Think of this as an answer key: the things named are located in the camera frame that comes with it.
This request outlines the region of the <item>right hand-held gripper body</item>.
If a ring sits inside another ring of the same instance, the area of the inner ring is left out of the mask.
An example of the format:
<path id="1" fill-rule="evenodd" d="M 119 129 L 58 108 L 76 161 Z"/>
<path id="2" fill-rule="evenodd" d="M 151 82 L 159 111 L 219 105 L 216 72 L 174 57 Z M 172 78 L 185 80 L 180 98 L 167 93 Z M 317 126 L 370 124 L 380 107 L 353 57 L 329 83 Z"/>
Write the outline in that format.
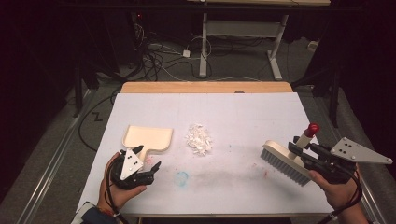
<path id="1" fill-rule="evenodd" d="M 314 158 L 302 153 L 300 158 L 304 168 L 320 173 L 330 184 L 347 183 L 357 171 L 358 162 L 393 164 L 392 158 L 385 157 L 346 137 L 332 148 L 310 144 L 309 149 L 318 157 Z"/>

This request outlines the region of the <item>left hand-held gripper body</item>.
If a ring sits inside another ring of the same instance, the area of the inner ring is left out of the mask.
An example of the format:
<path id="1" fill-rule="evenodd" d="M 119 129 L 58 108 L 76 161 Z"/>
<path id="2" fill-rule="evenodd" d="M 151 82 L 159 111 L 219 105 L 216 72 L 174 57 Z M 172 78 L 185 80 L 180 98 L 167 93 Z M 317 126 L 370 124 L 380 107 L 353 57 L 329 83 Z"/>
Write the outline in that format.
<path id="1" fill-rule="evenodd" d="M 154 175 L 140 172 L 143 162 L 129 148 L 122 150 L 110 165 L 110 180 L 119 189 L 134 189 L 138 186 L 151 185 Z"/>

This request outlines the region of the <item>cream hand brush red-tipped handle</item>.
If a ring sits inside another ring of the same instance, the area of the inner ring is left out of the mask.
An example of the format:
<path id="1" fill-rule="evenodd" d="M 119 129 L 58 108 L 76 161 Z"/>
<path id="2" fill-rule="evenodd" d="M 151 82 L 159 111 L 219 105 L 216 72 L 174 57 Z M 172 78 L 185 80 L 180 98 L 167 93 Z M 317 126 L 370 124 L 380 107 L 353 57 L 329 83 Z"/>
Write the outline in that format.
<path id="1" fill-rule="evenodd" d="M 305 135 L 313 138 L 318 131 L 319 126 L 316 123 L 310 123 L 301 136 Z M 275 141 L 267 140 L 262 146 L 261 158 L 303 187 L 310 181 L 308 170 L 304 168 L 300 157 L 291 160 L 288 158 L 288 154 L 288 147 L 283 147 Z"/>

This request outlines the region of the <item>cream plastic dustpan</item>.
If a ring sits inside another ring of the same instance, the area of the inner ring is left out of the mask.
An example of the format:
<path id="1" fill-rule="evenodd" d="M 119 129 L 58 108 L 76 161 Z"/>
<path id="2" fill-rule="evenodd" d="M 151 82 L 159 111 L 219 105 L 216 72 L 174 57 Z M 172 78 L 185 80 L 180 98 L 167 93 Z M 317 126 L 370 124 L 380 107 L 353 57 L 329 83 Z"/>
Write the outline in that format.
<path id="1" fill-rule="evenodd" d="M 142 146 L 143 149 L 137 153 L 137 156 L 139 160 L 144 161 L 150 151 L 164 151 L 168 149 L 172 135 L 172 129 L 130 125 L 123 136 L 122 143 L 127 148 Z"/>

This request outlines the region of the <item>pile of white paper scraps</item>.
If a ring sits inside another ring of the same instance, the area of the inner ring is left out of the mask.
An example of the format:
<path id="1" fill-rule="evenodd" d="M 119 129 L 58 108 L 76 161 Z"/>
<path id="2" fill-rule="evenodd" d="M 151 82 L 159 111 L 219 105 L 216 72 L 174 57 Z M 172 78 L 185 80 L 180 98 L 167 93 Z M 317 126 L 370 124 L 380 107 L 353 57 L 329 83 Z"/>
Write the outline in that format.
<path id="1" fill-rule="evenodd" d="M 205 156 L 212 149 L 212 139 L 202 124 L 192 124 L 186 135 L 186 143 L 194 154 Z"/>

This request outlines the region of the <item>person's left hand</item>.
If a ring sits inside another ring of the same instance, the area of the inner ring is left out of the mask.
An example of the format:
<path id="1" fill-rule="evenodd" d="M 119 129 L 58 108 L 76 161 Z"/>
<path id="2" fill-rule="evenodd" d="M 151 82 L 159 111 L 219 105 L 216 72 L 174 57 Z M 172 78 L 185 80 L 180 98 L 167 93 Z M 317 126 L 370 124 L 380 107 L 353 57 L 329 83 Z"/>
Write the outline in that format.
<path id="1" fill-rule="evenodd" d="M 134 189 L 124 190 L 124 189 L 119 189 L 117 186 L 110 184 L 110 179 L 107 176 L 109 166 L 119 155 L 120 154 L 116 152 L 106 164 L 104 177 L 100 184 L 99 199 L 97 204 L 116 207 L 118 210 L 121 210 L 121 208 L 128 201 L 139 195 L 141 192 L 145 191 L 147 187 L 143 185 L 136 187 Z"/>

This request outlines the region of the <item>person's right hand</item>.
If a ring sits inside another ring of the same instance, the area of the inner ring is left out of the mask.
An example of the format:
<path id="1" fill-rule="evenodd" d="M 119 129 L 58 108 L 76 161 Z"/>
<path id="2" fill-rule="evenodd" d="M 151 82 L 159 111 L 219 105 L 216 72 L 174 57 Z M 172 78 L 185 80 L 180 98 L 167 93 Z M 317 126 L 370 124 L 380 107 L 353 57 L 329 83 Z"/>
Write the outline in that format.
<path id="1" fill-rule="evenodd" d="M 358 189 L 356 182 L 350 179 L 346 184 L 330 184 L 320 173 L 310 170 L 311 179 L 324 191 L 328 204 L 334 209 L 341 209 L 351 203 Z"/>

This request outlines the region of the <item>red wristband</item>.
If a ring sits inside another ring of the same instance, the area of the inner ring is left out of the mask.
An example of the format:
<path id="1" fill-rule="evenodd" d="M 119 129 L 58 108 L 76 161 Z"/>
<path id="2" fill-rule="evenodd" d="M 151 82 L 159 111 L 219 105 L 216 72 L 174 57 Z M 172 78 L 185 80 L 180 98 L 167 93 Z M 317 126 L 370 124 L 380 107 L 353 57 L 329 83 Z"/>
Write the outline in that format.
<path id="1" fill-rule="evenodd" d="M 118 217 L 118 216 L 120 215 L 120 212 L 115 213 L 114 211 L 110 211 L 110 210 L 105 209 L 105 208 L 101 208 L 101 207 L 97 207 L 97 208 L 98 208 L 98 210 L 99 210 L 101 213 L 103 213 L 103 214 L 105 214 L 105 215 L 108 215 L 108 216 L 111 216 L 111 217 Z"/>

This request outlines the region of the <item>black stand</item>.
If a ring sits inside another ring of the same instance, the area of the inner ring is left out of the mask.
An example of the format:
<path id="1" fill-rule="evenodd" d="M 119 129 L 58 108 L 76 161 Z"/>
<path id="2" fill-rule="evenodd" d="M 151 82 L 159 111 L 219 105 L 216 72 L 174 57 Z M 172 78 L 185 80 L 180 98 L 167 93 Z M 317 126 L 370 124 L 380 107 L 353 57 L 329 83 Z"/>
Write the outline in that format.
<path id="1" fill-rule="evenodd" d="M 82 83 L 85 83 L 89 90 L 97 90 L 99 82 L 96 77 L 95 65 L 91 61 L 78 60 L 75 63 L 74 69 L 74 90 L 76 111 L 74 118 L 76 118 L 83 107 L 83 92 Z"/>
<path id="2" fill-rule="evenodd" d="M 329 119 L 334 128 L 338 127 L 337 108 L 340 84 L 340 66 L 338 63 L 330 63 L 320 68 L 311 75 L 305 74 L 304 77 L 291 83 L 293 89 L 313 85 L 312 94 L 314 97 L 330 97 L 329 102 Z"/>

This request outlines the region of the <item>white table cover sheet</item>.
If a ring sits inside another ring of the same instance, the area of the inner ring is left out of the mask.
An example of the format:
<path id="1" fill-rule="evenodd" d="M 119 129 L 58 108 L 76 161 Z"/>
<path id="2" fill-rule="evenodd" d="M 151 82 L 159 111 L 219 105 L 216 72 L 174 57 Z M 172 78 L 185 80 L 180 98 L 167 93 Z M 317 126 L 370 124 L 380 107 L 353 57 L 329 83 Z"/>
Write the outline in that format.
<path id="1" fill-rule="evenodd" d="M 205 156 L 186 143 L 192 124 L 202 124 L 212 139 Z M 97 201 L 105 165 L 134 125 L 170 128 L 173 136 L 168 149 L 148 155 L 147 169 L 158 161 L 161 167 L 153 184 L 123 207 L 125 215 L 326 214 L 331 207 L 315 183 L 302 187 L 261 158 L 267 140 L 285 146 L 308 124 L 295 93 L 121 93 L 80 200 Z"/>

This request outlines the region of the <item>white-framed desk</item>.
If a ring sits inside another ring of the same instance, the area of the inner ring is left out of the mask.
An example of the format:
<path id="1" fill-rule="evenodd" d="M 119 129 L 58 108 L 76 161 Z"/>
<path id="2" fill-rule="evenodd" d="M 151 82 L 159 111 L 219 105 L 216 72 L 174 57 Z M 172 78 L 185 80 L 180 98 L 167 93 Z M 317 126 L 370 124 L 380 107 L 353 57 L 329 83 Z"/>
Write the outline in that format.
<path id="1" fill-rule="evenodd" d="M 308 7 L 316 9 L 317 7 L 327 7 L 330 0 L 189 0 L 191 2 L 200 2 L 203 7 L 213 7 L 220 4 L 224 7 L 247 6 L 253 7 L 279 7 L 280 9 L 295 9 Z M 266 51 L 267 61 L 272 69 L 275 80 L 282 80 L 276 55 L 280 46 L 281 39 L 287 26 L 289 12 L 282 12 L 278 21 L 248 21 L 247 19 L 213 19 L 208 13 L 203 14 L 202 20 L 202 39 L 199 77 L 208 77 L 209 62 L 208 57 L 213 49 L 208 38 L 210 36 L 233 36 L 233 37 L 270 37 L 275 40 L 273 47 Z"/>

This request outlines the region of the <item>metal floor rail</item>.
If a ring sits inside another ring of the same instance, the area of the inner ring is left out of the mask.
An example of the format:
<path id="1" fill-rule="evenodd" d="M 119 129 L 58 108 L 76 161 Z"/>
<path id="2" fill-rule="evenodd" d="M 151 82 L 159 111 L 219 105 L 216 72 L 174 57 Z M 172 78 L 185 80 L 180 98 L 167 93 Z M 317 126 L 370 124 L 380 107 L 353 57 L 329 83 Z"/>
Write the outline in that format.
<path id="1" fill-rule="evenodd" d="M 28 203 L 25 205 L 16 224 L 31 224 L 35 214 L 42 204 L 50 185 L 56 176 L 59 167 L 64 159 L 66 151 L 69 149 L 71 139 L 76 135 L 78 125 L 82 122 L 83 115 L 88 111 L 89 104 L 92 102 L 96 90 L 86 90 L 82 97 L 83 106 L 76 115 L 73 116 L 70 125 L 66 129 L 60 143 L 46 167 L 45 172 L 40 177 L 34 192 Z"/>
<path id="2" fill-rule="evenodd" d="M 317 134 L 318 142 L 325 146 L 334 146 L 342 137 L 370 149 L 373 149 L 370 140 L 366 136 L 361 124 L 356 118 L 349 101 L 343 91 L 338 92 L 335 121 L 330 119 L 330 97 L 315 97 L 310 89 L 296 91 L 301 99 L 308 119 L 320 126 Z M 363 196 L 361 205 L 366 216 L 380 224 L 386 224 L 386 219 L 379 207 L 379 200 L 375 198 L 375 192 L 369 185 L 369 168 L 377 168 L 378 164 L 360 163 L 359 170 Z"/>

